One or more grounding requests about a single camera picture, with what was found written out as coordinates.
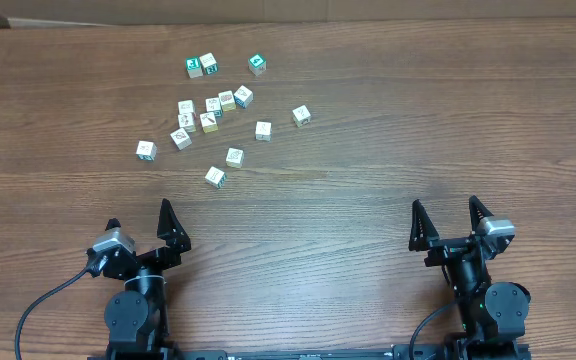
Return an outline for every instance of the wooden tabletop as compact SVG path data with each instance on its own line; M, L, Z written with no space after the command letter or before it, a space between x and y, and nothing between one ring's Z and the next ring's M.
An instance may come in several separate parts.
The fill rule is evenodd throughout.
M220 70L188 79L187 57ZM246 62L260 52L268 70ZM178 151L177 102L245 84L251 106ZM312 123L291 110L306 104ZM255 123L272 123L256 141ZM135 156L158 147L154 163ZM227 168L229 147L245 151ZM217 190L211 166L228 174ZM517 226L488 263L527 287L535 359L576 359L576 19L0 31L0 359L38 296L117 217L139 251L171 200L193 250L167 272L172 338L226 351L405 343L452 294L408 252L420 198L444 237L476 194ZM24 359L85 359L122 283L86 276L24 327ZM456 311L419 342L458 331Z

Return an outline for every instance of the white cube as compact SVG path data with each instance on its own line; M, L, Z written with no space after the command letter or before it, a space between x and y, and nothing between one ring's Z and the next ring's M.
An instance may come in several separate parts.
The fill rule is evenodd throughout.
M191 113L192 116L196 117L197 112L195 111L195 103L192 100L184 100L177 103L179 106L179 114L188 114Z
M199 115L199 118L201 119L201 127L204 129L205 133L219 130L217 127L217 119L215 119L214 113L209 112L201 114Z
M141 160L155 161L157 147L150 141L140 141L137 144L137 157Z
M211 167L206 174L206 182L217 189L220 189L226 181L226 173L217 169L216 167Z
M266 59L261 54L255 54L248 60L248 69L252 71L255 76L259 76L266 71Z
M191 79L204 76L204 72L201 70L201 64L199 63L199 58L197 57L186 59L186 71L188 71L188 76L190 76Z
M226 165L240 168L244 164L244 151L230 148L226 156Z
M179 127L186 130L186 132L197 131L197 128L195 128L195 117L192 116L192 113L179 114L177 119L179 120Z
M244 109L247 108L248 105L250 105L252 98L253 98L252 91L250 91L250 89L248 89L243 85L241 85L239 87L239 90L235 92L235 102L237 103L237 105L241 106Z
M306 108L306 105L302 105L292 111L292 119L295 120L297 127L302 127L310 123L310 111Z
M215 113L215 117L221 117L223 115L219 98L206 99L206 112Z
M212 53L200 56L199 61L201 61L201 66L204 68L206 75L214 74L219 70L217 60L212 56Z
M237 107L237 105L235 105L235 98L232 95L232 91L219 93L219 102L221 103L221 110L223 111L235 110Z
M255 139L270 141L272 134L272 124L262 121L257 121L257 129L255 130Z
M174 133L170 134L172 141L175 142L175 145L179 148L179 150L183 150L184 148L188 147L188 145L192 144L190 141L190 136L184 129L179 129Z

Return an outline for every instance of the wire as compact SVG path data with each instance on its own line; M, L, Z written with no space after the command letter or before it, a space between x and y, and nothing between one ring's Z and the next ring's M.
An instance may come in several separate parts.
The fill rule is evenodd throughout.
M417 326L417 329L415 329L415 332L412 334L412 337L410 338L410 344L408 345L408 356L410 357L410 360L415 360L415 340L417 340L417 335L419 335L419 333L421 332L421 329L423 329L424 326L426 326L426 324L428 324L430 321L432 321L432 319L436 318L437 316L439 316L440 314L442 314L446 310L450 309L454 305L457 305L463 299L464 298L461 298L461 297L456 298L455 300L451 301L449 304L444 305L444 306L440 307L439 309L433 311L432 313L430 313L430 315L426 316L424 321L422 321L421 324L419 324L419 326Z
M26 321L26 318L28 317L28 315L30 315L30 312L35 307L37 307L37 305L39 305L42 301L48 299L52 295L55 295L56 293L65 289L66 287L72 285L75 281L81 279L82 276L86 275L86 272L88 272L88 270L89 270L88 267L84 268L83 270L81 270L81 272L79 274L75 275L75 277L73 277L72 279L70 279L70 280L66 281L65 283L57 286L56 288L48 291L43 296L41 296L39 299L35 300L35 302L30 304L30 306L28 306L28 309L26 309L26 311L24 311L24 314L21 315L21 319L19 319L19 324L17 325L17 332L15 333L15 357L17 358L17 360L21 360L21 349L19 346L19 343L21 340L21 328L24 326L24 322Z

